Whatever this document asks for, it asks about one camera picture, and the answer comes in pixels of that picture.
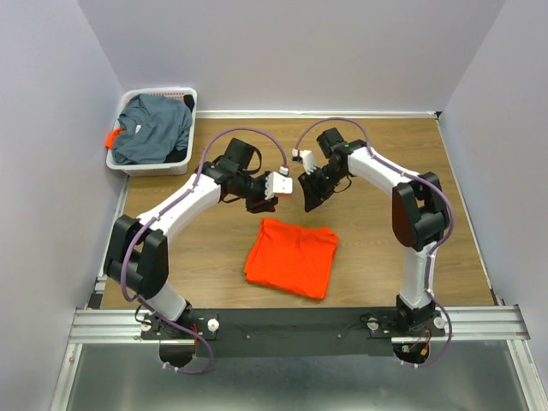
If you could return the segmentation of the orange t shirt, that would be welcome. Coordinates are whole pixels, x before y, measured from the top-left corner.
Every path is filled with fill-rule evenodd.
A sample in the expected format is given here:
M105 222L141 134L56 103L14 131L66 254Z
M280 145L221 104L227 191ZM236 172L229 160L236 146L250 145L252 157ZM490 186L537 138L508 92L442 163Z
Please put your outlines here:
M337 247L338 236L330 229L265 218L243 272L249 283L322 301Z

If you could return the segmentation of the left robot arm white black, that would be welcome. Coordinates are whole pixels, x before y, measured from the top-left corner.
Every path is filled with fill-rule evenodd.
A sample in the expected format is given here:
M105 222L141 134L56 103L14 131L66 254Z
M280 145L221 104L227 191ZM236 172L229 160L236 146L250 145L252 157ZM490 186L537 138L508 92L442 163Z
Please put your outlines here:
M168 199L139 217L120 216L114 223L104 274L162 315L169 337L183 337L192 327L192 306L168 283L169 245L199 214L227 196L245 200L251 213L273 212L277 197L268 192L272 173L257 176L249 164L258 148L231 139L224 154L205 162Z

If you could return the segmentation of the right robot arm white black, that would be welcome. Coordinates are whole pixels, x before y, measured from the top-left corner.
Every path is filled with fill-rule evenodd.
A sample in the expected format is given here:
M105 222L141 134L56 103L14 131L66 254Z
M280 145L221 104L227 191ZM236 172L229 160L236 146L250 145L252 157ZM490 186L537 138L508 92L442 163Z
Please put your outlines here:
M341 180L352 177L366 180L390 197L392 232L405 248L405 259L403 285L389 327L411 336L433 319L435 258L454 229L454 211L438 176L397 165L371 148L368 139L347 142L337 128L325 130L316 141L327 159L323 166L299 144L292 150L292 159L303 167L298 180L306 212L321 206Z

